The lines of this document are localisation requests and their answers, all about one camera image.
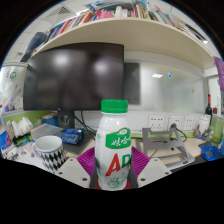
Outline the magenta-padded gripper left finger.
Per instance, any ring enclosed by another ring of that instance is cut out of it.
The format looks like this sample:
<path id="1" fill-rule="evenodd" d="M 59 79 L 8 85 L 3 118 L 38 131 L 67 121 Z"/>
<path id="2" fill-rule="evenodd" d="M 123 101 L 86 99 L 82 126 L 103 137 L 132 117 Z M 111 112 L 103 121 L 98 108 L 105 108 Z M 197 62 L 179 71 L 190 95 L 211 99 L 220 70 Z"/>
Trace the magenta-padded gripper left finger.
<path id="1" fill-rule="evenodd" d="M 83 188 L 94 189 L 97 184 L 94 148 L 77 158 L 68 158 L 56 175 Z"/>

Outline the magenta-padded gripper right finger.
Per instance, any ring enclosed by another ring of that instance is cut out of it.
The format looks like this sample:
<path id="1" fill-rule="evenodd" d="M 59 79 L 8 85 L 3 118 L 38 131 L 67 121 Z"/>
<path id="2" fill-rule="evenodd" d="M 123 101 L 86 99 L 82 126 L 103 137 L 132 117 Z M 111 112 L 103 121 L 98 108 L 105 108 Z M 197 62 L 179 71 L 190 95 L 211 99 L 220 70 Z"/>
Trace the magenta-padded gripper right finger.
<path id="1" fill-rule="evenodd" d="M 149 158 L 146 154 L 132 148 L 132 158 L 129 173 L 131 189 L 146 186 L 171 174 L 171 171 L 159 158 Z"/>

